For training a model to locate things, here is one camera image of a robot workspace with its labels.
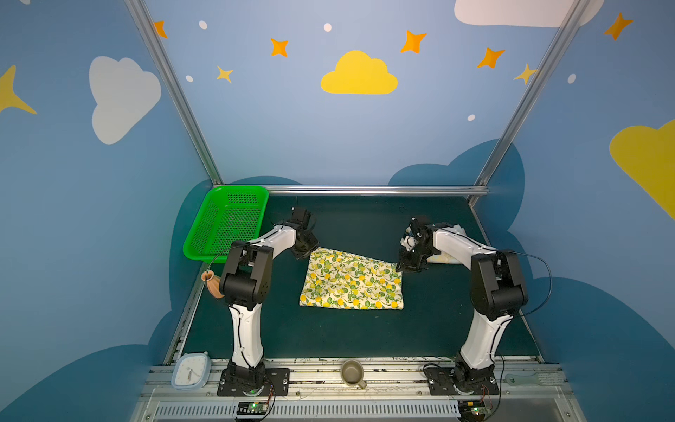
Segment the lemon print skirt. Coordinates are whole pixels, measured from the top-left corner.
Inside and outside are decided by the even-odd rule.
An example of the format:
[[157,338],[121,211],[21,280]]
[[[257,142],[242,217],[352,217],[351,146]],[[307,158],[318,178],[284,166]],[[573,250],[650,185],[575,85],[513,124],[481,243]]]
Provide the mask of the lemon print skirt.
[[309,256],[299,304],[350,311],[401,311],[403,274],[393,263],[318,248]]

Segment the pastel floral skirt pink flowers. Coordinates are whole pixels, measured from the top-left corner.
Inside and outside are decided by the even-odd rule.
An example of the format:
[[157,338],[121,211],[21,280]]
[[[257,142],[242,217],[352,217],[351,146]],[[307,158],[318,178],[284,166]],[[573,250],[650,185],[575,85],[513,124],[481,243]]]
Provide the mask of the pastel floral skirt pink flowers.
[[471,253],[466,230],[461,225],[439,223],[432,226],[432,252],[429,264],[463,265],[470,268]]

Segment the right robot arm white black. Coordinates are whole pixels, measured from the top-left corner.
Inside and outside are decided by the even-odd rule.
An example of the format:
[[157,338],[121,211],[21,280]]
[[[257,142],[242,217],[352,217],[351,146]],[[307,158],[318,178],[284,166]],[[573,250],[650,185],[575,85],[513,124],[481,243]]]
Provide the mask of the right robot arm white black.
[[466,235],[458,225],[411,218],[400,241],[397,271],[417,273],[429,258],[446,254],[469,269],[474,308],[469,335],[455,361],[455,379],[477,382],[493,376],[495,351],[528,293],[518,255]]

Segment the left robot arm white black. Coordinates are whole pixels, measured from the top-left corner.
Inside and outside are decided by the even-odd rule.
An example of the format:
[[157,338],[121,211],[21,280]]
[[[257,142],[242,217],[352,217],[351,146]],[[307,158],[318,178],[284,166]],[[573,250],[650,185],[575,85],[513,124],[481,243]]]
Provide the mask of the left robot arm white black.
[[271,291],[274,260],[286,250],[302,260],[316,248],[313,227],[291,220],[275,225],[257,239],[233,242],[219,285],[233,324],[229,378],[256,387],[264,382],[261,311]]

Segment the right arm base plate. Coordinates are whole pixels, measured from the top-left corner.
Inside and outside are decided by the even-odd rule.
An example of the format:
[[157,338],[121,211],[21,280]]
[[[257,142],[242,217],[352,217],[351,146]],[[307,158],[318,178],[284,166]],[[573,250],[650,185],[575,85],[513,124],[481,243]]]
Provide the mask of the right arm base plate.
[[469,370],[454,367],[425,366],[422,369],[432,396],[498,395],[499,382],[494,367]]

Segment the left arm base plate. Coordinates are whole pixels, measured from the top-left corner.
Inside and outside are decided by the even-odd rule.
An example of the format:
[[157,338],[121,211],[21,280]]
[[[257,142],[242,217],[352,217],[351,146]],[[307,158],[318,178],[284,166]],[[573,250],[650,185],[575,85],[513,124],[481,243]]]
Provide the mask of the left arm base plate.
[[265,374],[253,374],[255,381],[236,376],[229,369],[223,370],[217,386],[218,397],[286,397],[288,395],[290,369],[266,369]]

